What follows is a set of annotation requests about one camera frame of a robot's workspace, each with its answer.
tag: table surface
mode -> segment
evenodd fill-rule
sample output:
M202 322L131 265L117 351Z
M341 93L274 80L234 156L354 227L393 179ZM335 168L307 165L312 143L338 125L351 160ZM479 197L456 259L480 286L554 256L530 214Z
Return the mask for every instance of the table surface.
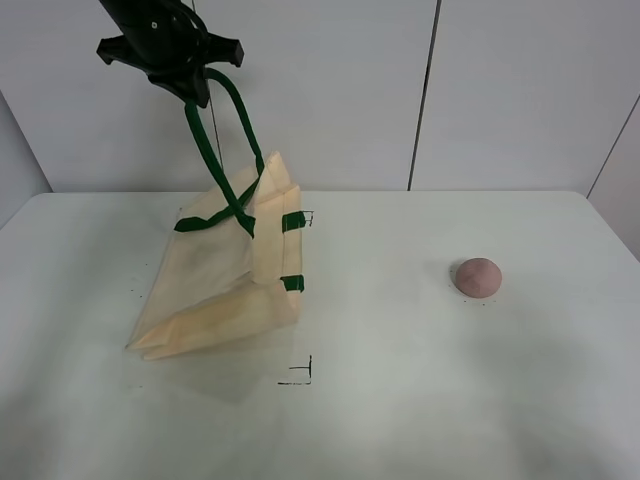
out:
M583 197L304 193L298 325L144 362L193 196L44 194L0 230L0 477L637 478L640 265ZM477 256L490 299L452 286Z

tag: canvas bag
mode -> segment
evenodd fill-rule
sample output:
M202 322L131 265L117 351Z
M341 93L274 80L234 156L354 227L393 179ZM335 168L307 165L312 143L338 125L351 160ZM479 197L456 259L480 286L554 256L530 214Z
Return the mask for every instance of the canvas bag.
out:
M300 314L300 187L279 153L263 162L239 93L216 70L208 78L229 92L256 156L229 182L193 103L187 120L218 187L185 206L128 349L153 360L239 340L295 323Z

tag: round object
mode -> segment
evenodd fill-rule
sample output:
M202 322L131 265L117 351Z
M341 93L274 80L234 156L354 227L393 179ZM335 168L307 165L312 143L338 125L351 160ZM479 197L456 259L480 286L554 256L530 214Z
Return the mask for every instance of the round object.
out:
M471 298L487 298L498 291L502 272L488 258L472 258L456 271L456 287Z

